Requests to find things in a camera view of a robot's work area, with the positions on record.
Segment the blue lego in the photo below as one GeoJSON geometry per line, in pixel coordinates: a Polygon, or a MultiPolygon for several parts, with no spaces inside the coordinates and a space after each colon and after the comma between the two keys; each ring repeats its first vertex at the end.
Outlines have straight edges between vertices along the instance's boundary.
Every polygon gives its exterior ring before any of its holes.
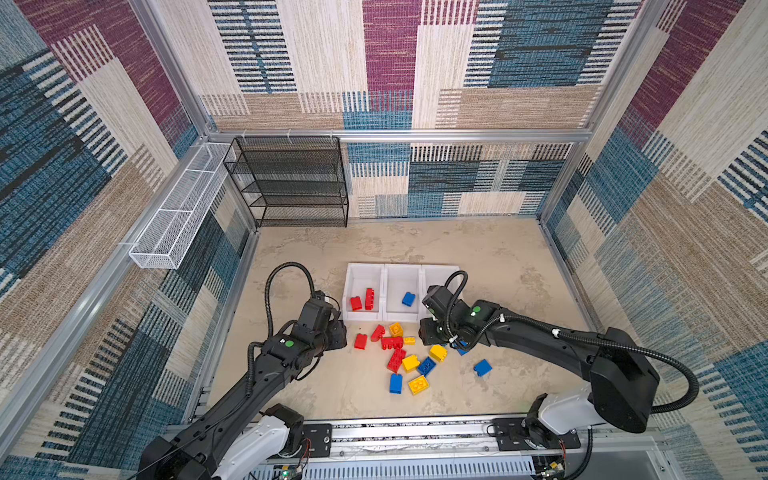
{"type": "Polygon", "coordinates": [[[403,299],[402,299],[402,304],[407,306],[407,307],[411,307],[413,305],[414,301],[415,301],[415,298],[416,298],[416,296],[413,293],[406,292],[404,297],[403,297],[403,299]]]}

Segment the long red lego brick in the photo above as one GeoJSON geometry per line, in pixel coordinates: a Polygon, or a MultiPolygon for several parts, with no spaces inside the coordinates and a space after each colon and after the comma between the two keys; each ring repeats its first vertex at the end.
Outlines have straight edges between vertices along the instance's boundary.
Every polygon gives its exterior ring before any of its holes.
{"type": "Polygon", "coordinates": [[[372,311],[375,303],[375,291],[372,288],[367,288],[365,293],[365,309],[372,311]]]}

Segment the yellow lego brick studs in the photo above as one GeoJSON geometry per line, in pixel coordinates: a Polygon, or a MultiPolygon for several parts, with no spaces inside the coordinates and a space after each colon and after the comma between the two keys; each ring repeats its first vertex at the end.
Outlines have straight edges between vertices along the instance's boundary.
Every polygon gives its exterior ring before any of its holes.
{"type": "Polygon", "coordinates": [[[404,330],[399,323],[394,323],[389,326],[390,333],[393,337],[403,337],[404,330]]]}

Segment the long red lego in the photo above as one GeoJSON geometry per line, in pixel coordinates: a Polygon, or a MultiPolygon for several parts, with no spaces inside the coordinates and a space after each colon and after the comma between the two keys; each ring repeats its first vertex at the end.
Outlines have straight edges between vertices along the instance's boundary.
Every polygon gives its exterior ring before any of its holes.
{"type": "Polygon", "coordinates": [[[405,345],[403,337],[383,337],[380,342],[383,350],[403,349],[405,345]]]}

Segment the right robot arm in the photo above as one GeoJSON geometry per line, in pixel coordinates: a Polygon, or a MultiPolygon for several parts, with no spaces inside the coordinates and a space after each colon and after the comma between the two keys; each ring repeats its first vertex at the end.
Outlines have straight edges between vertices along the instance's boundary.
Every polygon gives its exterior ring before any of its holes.
{"type": "Polygon", "coordinates": [[[602,424],[630,433],[646,430],[659,375],[643,355],[629,350],[634,343],[626,333],[563,330],[485,300],[469,306],[443,285],[431,286],[422,304],[429,316],[420,321],[419,337],[426,345],[465,352],[477,345],[512,349],[584,381],[576,390],[536,398],[524,424],[530,439],[602,424]]]}

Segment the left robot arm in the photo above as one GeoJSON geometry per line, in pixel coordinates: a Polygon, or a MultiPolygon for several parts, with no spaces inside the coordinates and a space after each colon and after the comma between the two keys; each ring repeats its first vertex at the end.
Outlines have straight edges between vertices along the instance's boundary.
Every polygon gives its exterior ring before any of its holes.
{"type": "Polygon", "coordinates": [[[244,376],[205,414],[170,439],[156,437],[142,452],[136,479],[245,479],[265,460],[301,457],[304,417],[266,404],[327,350],[347,345],[341,312],[309,299],[255,354],[244,376]]]}

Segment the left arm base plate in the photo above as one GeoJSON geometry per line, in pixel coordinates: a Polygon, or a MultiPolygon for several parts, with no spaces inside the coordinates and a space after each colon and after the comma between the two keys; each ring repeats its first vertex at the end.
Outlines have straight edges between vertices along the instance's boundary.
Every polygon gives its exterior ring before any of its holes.
{"type": "Polygon", "coordinates": [[[300,449],[295,452],[293,458],[329,458],[332,440],[333,426],[330,423],[305,424],[300,435],[300,449]]]}

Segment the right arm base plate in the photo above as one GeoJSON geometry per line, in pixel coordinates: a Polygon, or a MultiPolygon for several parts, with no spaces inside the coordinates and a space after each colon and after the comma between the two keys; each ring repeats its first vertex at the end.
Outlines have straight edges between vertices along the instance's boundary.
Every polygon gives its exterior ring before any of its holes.
{"type": "Polygon", "coordinates": [[[502,452],[562,449],[570,451],[582,446],[575,431],[558,436],[536,425],[529,428],[524,417],[495,418],[486,428],[486,434],[496,440],[497,447],[502,452]]]}

